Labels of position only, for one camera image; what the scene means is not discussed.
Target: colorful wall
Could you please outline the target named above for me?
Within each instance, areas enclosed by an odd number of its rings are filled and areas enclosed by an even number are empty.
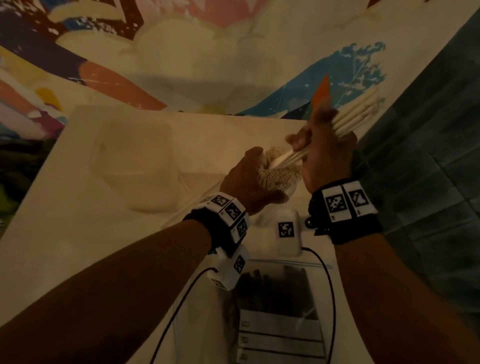
[[[79,105],[305,120],[372,85],[393,102],[476,3],[443,24],[451,0],[0,0],[0,217]]]

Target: black cable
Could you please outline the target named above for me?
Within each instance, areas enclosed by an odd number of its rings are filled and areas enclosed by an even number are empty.
[[[304,247],[302,248],[302,250],[304,250],[306,252],[313,253],[318,258],[318,260],[320,260],[320,262],[322,263],[322,266],[324,266],[325,273],[327,274],[328,284],[330,284],[330,292],[332,293],[332,303],[333,303],[332,341],[330,342],[330,351],[328,353],[328,359],[327,359],[327,364],[330,364],[330,362],[332,360],[333,343],[335,341],[335,331],[336,331],[336,306],[335,306],[335,294],[333,292],[332,279],[330,278],[330,273],[328,273],[327,266],[325,265],[324,261],[320,258],[320,256],[316,252],[314,252],[310,248],[304,248]]]
[[[187,295],[190,293],[190,291],[192,290],[194,284],[198,281],[198,279],[206,272],[208,272],[209,270],[212,270],[214,271],[215,273],[218,273],[218,270],[216,268],[207,268],[207,269],[204,269],[202,270],[198,276],[193,280],[192,284],[190,285],[190,287],[187,289],[187,291],[185,292],[185,294],[183,295],[177,309],[175,310],[175,312],[173,313],[170,321],[168,322],[167,324],[167,327],[165,327],[165,330],[163,330],[163,334],[160,338],[160,340],[158,341],[158,344],[156,345],[156,348],[155,348],[155,352],[153,353],[153,356],[152,356],[152,359],[150,360],[150,364],[153,364],[153,362],[155,361],[155,358],[156,358],[156,355],[158,354],[158,349],[160,349],[160,345],[162,345],[162,341],[163,339],[165,338],[165,335],[167,334],[167,331],[168,331],[168,328],[170,327],[170,325],[172,324],[173,320],[175,319],[175,316],[177,316],[177,313],[179,312],[180,310],[180,307],[183,305],[183,302],[185,302],[185,299],[187,298]]]

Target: white tracking device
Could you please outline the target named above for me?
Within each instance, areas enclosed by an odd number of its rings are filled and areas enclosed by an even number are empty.
[[[280,256],[300,256],[300,217],[296,210],[279,209],[275,214],[275,236]]]
[[[210,280],[219,288],[230,291],[235,288],[240,279],[245,263],[249,259],[247,248],[240,244],[229,258],[222,248],[216,249],[216,254],[211,255],[212,263],[218,273],[210,270],[207,275]]]

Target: white table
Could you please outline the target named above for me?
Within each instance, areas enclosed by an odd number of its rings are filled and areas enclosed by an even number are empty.
[[[224,174],[253,146],[287,147],[283,141],[285,135],[295,133],[303,125],[302,121],[293,120],[141,111],[129,107],[79,108],[0,242],[0,325],[73,274],[157,231],[169,218],[165,214],[128,210],[115,192],[91,174],[88,161],[94,141],[103,123],[112,118],[168,122],[173,129],[181,171]],[[301,186],[287,206],[305,215],[308,200],[309,195]],[[249,231],[245,243],[253,259],[279,259],[270,234],[273,231],[268,229]],[[311,232],[303,234],[303,242],[331,265],[337,304],[337,337],[332,362],[372,363],[348,308],[332,245],[327,238],[314,239]],[[328,348],[332,306],[327,279],[312,254],[305,253],[294,260],[300,262],[295,264],[307,267]],[[204,356],[214,355],[214,347],[206,347],[200,339],[191,336],[195,335],[195,328],[203,324],[202,320],[208,319],[205,312],[216,315],[215,305],[210,305],[209,299],[202,299],[216,296],[216,290],[206,279],[198,282],[191,299],[180,311],[174,329],[167,335],[158,362],[175,363],[180,357],[184,362],[188,354],[182,351],[181,343],[198,346]],[[169,316],[130,363],[149,361]],[[212,335],[221,339],[220,333]],[[190,352],[194,353],[193,358],[201,357],[194,347]]]

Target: blue leaf painting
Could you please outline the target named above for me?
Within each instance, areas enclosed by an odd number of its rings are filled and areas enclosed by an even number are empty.
[[[372,55],[384,51],[385,47],[383,42],[362,48],[356,43],[343,47],[317,61],[260,103],[238,115],[267,117],[280,111],[292,112],[304,108],[326,73],[330,78],[333,105],[339,108],[385,80],[386,74],[382,72],[380,63],[372,63]]]

